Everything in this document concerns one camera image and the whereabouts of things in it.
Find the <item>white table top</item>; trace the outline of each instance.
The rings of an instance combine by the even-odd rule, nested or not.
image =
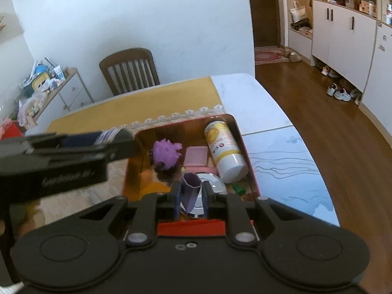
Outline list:
[[[250,75],[212,76],[234,116],[262,196],[339,225],[327,187],[289,118]]]

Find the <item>chair backrest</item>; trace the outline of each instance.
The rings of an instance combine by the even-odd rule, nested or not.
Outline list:
[[[113,95],[159,85],[152,54],[136,48],[119,51],[99,63]]]

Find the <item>red rug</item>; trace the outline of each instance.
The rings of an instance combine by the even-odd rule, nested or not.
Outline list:
[[[278,47],[256,47],[254,49],[254,61],[255,65],[259,65],[289,62],[290,60],[288,58],[285,58],[284,51]]]

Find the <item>bottle label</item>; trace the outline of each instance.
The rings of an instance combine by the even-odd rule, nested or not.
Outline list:
[[[216,164],[231,154],[240,154],[240,149],[230,129],[224,122],[210,124],[206,128],[206,138]]]

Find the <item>sneaker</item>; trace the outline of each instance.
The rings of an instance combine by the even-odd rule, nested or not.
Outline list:
[[[327,94],[330,95],[330,96],[333,96],[334,93],[335,93],[337,90],[338,90],[338,86],[337,86],[336,84],[332,84],[332,85],[328,86]]]
[[[355,105],[359,106],[359,104],[361,103],[361,99],[362,99],[362,94],[359,94],[355,99]]]
[[[295,63],[295,62],[300,62],[302,61],[302,57],[298,55],[296,52],[292,52],[290,54],[290,62]]]
[[[321,71],[321,74],[328,76],[329,73],[329,66],[324,66],[323,70]]]
[[[350,96],[352,99],[356,99],[360,94],[361,92],[358,89],[353,89],[350,93]]]
[[[350,101],[351,96],[346,92],[344,88],[334,93],[334,97],[340,101]]]
[[[338,77],[340,76],[340,75],[339,75],[336,71],[334,71],[332,68],[329,70],[328,75],[329,75],[330,77],[332,77],[332,78],[338,78]]]

